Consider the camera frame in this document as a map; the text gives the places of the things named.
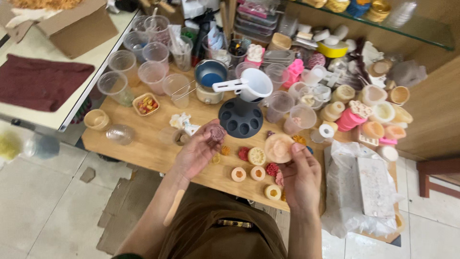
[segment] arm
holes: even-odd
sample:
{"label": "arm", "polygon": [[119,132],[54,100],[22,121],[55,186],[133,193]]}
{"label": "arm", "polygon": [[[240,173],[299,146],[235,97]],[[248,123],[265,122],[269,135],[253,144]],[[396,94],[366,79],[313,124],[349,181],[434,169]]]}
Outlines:
{"label": "arm", "polygon": [[290,259],[322,258],[319,214],[321,165],[305,146],[291,146],[293,162],[281,165],[286,200],[291,209]]}
{"label": "arm", "polygon": [[210,124],[218,123],[215,119],[202,126],[182,148],[141,219],[116,254],[135,253],[145,259],[158,257],[170,219],[175,214],[174,208],[182,199],[180,194],[187,190],[190,179],[203,170],[224,142],[211,141],[211,134],[206,131]]}

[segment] tile floor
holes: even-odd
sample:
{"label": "tile floor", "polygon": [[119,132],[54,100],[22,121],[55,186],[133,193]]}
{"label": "tile floor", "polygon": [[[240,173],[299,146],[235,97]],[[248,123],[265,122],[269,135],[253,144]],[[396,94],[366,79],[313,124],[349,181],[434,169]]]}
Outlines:
{"label": "tile floor", "polygon": [[[61,144],[48,161],[18,158],[0,170],[0,258],[109,259],[96,250],[103,232],[97,222],[126,163],[110,163],[94,153]],[[86,167],[90,183],[79,180]],[[402,247],[358,234],[339,239],[322,232],[324,259],[456,259],[460,247],[460,200],[431,191],[418,196],[415,162],[397,162],[399,204],[406,221]]]}

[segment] person's left hand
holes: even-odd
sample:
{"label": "person's left hand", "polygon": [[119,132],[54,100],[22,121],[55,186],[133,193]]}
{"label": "person's left hand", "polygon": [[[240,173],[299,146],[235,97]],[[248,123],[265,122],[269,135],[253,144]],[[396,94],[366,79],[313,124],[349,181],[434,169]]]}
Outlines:
{"label": "person's left hand", "polygon": [[213,156],[219,152],[224,139],[219,142],[212,141],[211,133],[206,128],[211,124],[219,124],[219,119],[214,119],[200,127],[190,138],[182,150],[177,154],[172,171],[182,174],[188,180],[203,170]]}

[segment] white plastic pitcher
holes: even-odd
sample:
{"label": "white plastic pitcher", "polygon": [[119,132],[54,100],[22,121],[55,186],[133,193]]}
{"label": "white plastic pitcher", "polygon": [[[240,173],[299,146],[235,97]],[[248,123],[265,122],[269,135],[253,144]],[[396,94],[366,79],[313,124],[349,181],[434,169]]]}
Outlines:
{"label": "white plastic pitcher", "polygon": [[213,84],[215,92],[235,91],[241,99],[252,102],[260,97],[265,98],[273,92],[270,78],[256,68],[248,68],[241,73],[241,78]]}

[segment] cardboard box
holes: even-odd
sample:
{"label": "cardboard box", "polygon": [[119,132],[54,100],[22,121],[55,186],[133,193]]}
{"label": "cardboard box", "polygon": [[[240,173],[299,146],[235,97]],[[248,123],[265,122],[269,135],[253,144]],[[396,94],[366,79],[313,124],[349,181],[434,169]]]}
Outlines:
{"label": "cardboard box", "polygon": [[[36,26],[64,55],[74,59],[116,36],[118,30],[105,10],[106,0],[85,0],[71,10],[63,10]],[[0,1],[0,24],[14,17],[11,4]],[[32,22],[27,21],[8,34],[19,42]]]}

